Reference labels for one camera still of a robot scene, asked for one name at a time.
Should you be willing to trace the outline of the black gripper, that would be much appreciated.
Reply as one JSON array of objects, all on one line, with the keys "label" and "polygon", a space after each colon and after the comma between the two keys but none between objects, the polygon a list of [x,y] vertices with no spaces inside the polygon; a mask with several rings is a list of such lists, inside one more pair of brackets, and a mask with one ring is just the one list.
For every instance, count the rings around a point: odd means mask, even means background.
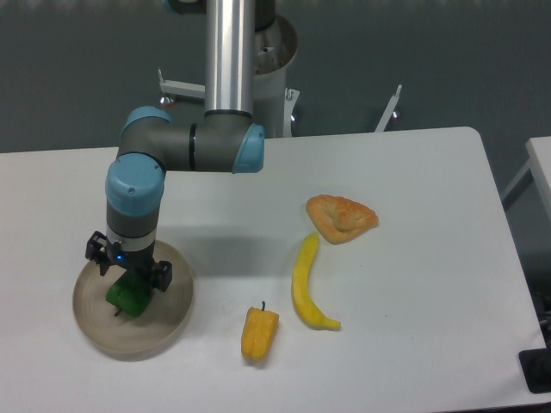
[{"label": "black gripper", "polygon": [[154,262],[155,242],[141,250],[124,250],[119,242],[111,243],[99,231],[94,231],[86,243],[85,258],[94,262],[104,276],[110,267],[132,271],[150,282],[153,289],[166,292],[172,282],[172,263]]}]

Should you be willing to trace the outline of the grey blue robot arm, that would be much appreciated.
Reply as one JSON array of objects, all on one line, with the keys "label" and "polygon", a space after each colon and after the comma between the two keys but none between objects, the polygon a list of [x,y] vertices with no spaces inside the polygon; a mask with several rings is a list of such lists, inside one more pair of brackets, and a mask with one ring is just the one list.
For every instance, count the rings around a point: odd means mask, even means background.
[{"label": "grey blue robot arm", "polygon": [[155,262],[158,215],[169,171],[256,173],[263,167],[265,131],[253,121],[254,38],[276,18],[272,1],[206,1],[204,118],[172,125],[155,107],[137,108],[121,132],[105,180],[107,231],[85,251],[105,275],[117,266],[166,291],[172,265]]}]

